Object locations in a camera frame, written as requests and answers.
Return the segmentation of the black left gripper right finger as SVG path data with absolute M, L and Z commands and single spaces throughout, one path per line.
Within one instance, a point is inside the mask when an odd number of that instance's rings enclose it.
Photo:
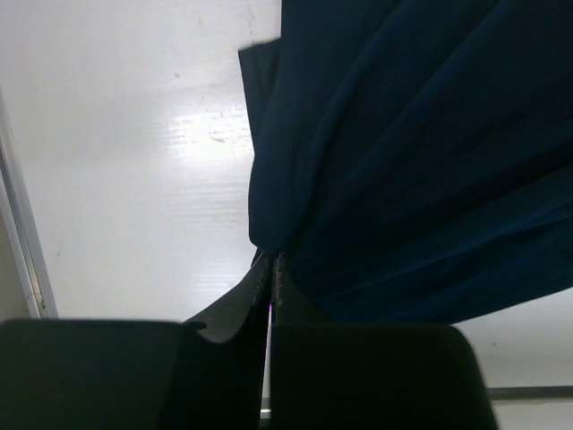
M 272 275 L 273 429 L 495 429 L 466 338 L 448 325 L 328 321 L 290 279 Z

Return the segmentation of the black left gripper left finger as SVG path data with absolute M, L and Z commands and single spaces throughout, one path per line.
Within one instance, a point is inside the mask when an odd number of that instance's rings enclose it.
M 259 258 L 185 322 L 4 322 L 2 428 L 257 428 L 270 272 Z

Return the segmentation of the navy blue shorts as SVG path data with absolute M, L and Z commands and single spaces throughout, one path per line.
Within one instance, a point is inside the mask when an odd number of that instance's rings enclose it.
M 250 239 L 328 319 L 571 287 L 571 2 L 285 1 L 239 58 Z

